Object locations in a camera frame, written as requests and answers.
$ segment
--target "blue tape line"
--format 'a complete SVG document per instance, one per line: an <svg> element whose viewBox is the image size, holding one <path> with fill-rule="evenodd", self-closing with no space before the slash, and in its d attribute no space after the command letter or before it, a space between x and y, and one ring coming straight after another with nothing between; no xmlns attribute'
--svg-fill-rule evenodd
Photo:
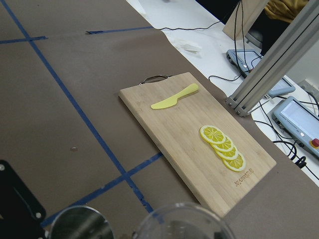
<svg viewBox="0 0 319 239"><path fill-rule="evenodd" d="M148 165L150 165L151 163L155 162L156 160L158 160L159 158L161 158L163 156L163 154L160 152L156 155L154 155L153 157L151 157L148 160L145 160L143 163L139 164L138 166L136 166L135 168L131 169L130 171L128 171L125 176L122 175L114 180L112 180L111 182L107 183L106 185L104 185L102 188L99 188L97 190L95 190L94 192L90 193L89 195L81 198L80 200L76 201L75 203L71 204L69 207L72 206L79 206L79 205L85 205L86 203L92 201L93 199L97 198L98 196L102 195L103 193L107 192L108 190L112 189L113 187L115 187L116 185L118 185L119 183L123 182L125 180L126 177L131 177L134 174L136 174L137 172L141 171L142 169L144 169L145 167L147 167ZM46 218L42 223L41 226L44 228L50 224L53 223L54 219L62 212L63 210L51 215L50 217Z"/></svg>
<svg viewBox="0 0 319 239"><path fill-rule="evenodd" d="M16 18L16 16L14 15L14 13L11 11L11 9L9 8L9 6L6 4L6 2L4 0L0 0L0 2L3 4L3 6L6 8L6 10L8 11L9 15L11 16L11 18L14 20L14 22L16 23L16 25L19 27L20 31L23 33L23 35L26 38L30 38L28 33L26 32L26 30L23 28L23 26L21 25L21 23L19 22L19 20ZM69 99L69 101L71 102L71 104L73 105L73 107L75 108L75 110L78 112L78 114L80 115L80 117L82 118L82 120L84 121L84 123L87 125L87 127L90 129L90 131L93 133L93 135L95 136L95 138L97 139L97 141L99 142L99 144L102 146L102 148L104 149L104 151L106 152L106 154L109 156L109 158L111 159L111 161L114 163L114 165L116 166L116 168L119 170L119 172L124 176L126 182L128 183L128 185L132 188L133 192L135 193L135 195L138 197L138 199L141 201L142 205L145 207L145 209L148 212L152 212L153 209L150 206L150 204L144 199L143 194L140 192L140 190L138 189L138 187L136 186L136 184L133 182L133 180L130 177L127 177L126 171L124 169L124 167L120 164L120 162L118 161L118 159L116 158L116 156L114 155L114 153L110 150L110 148L108 147L108 145L104 142L104 140L102 139L102 137L99 135L98 131L95 129L95 127L92 125L92 123L90 122L90 120L87 118L87 116L85 115L85 113L82 111L82 109L80 108L80 106L78 105L78 103L76 102L76 100L73 98L73 96L71 95L71 93L69 92L69 90L66 88L66 86L63 84L63 82L61 81L61 79L58 77L58 75L56 74L56 72L53 70L53 68L51 67L51 65L48 63L48 61L45 59L44 55L42 54L42 52L40 51L40 49L36 46L36 44L33 41L30 41L29 44L31 45L31 47L33 48L33 50L37 53L37 55L39 56L39 58L41 59L41 61L43 62L43 64L45 65L45 67L47 68L47 70L50 72L50 74L52 75L52 77L55 79L56 83L60 86L60 88L62 89L62 91L64 92L64 94L66 95L66 97Z"/></svg>
<svg viewBox="0 0 319 239"><path fill-rule="evenodd" d="M125 28L125 29L116 29L116 30L106 30L106 31L86 31L88 34L101 34L101 33L111 33L111 32L119 32L119 31L134 31L134 30L143 30L143 29L151 29L154 28L152 26L143 26L143 27L135 27L135 28Z"/></svg>
<svg viewBox="0 0 319 239"><path fill-rule="evenodd" d="M48 39L48 38L46 36L38 36L38 37L32 37L32 38L4 40L4 41L0 41L0 44L8 44L8 43L16 43L16 42L24 42L24 41L37 41L37 40L45 40L45 39Z"/></svg>

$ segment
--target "wall outlet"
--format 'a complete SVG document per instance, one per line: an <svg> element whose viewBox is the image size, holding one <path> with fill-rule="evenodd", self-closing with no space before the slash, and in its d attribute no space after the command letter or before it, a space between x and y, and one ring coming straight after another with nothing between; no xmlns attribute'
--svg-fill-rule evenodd
<svg viewBox="0 0 319 239"><path fill-rule="evenodd" d="M298 85L306 92L312 93L316 99L319 99L319 89L317 86L313 85L312 82L310 82L307 79L304 79L303 81L299 82Z"/></svg>

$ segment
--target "yellow knife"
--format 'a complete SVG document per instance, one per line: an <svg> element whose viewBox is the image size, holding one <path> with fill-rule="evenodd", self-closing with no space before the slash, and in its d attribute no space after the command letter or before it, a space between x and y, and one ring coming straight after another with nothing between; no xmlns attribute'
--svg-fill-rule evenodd
<svg viewBox="0 0 319 239"><path fill-rule="evenodd" d="M177 99L183 96L186 96L190 93L193 93L195 91L198 90L198 84L190 84L189 86L187 86L185 89L181 90L180 92L178 92L177 94L163 100L160 101L158 103L155 103L153 105L151 105L151 108L153 110L158 110L158 109L165 109L171 106L174 106L177 104Z"/></svg>

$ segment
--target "lemon slice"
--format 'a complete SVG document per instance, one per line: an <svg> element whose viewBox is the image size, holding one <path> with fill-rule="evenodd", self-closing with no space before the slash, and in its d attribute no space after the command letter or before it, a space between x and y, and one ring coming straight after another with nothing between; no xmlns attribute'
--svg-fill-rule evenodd
<svg viewBox="0 0 319 239"><path fill-rule="evenodd" d="M204 125L200 128L200 136L208 143L220 144L226 141L226 135L217 127Z"/></svg>
<svg viewBox="0 0 319 239"><path fill-rule="evenodd" d="M211 144L211 146L218 150L219 152L229 152L234 147L234 142L231 140L230 137L226 136L226 140L220 144Z"/></svg>
<svg viewBox="0 0 319 239"><path fill-rule="evenodd" d="M221 157L222 159L225 159L225 160L233 160L233 159L237 158L237 156L238 156L238 149L236 146L233 146L231 148L231 150L228 152L220 152L216 149L215 149L215 152L217 153L217 155L219 157Z"/></svg>
<svg viewBox="0 0 319 239"><path fill-rule="evenodd" d="M224 165L232 171L240 172L246 167L246 160L244 156L239 152L237 158L233 160L223 159Z"/></svg>

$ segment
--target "wooden cutting board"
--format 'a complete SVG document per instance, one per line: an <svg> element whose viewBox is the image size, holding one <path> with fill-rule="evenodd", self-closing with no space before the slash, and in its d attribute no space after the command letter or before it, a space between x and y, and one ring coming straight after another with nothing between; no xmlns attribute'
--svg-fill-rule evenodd
<svg viewBox="0 0 319 239"><path fill-rule="evenodd" d="M197 83L199 90L177 105L152 110L151 105ZM190 74L122 89L121 99L164 154L198 201L221 217L230 211L276 165L273 158ZM227 169L199 134L215 125L246 158L241 172Z"/></svg>

